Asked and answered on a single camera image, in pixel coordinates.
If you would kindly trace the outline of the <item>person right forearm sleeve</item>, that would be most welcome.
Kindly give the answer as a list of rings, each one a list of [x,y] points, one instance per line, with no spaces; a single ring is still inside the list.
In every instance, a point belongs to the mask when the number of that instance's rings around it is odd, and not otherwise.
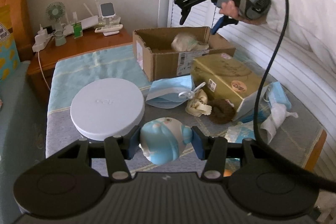
[[[280,32],[285,18],[285,0],[271,0],[265,18],[268,27]],[[289,0],[285,36],[335,72],[335,0]]]

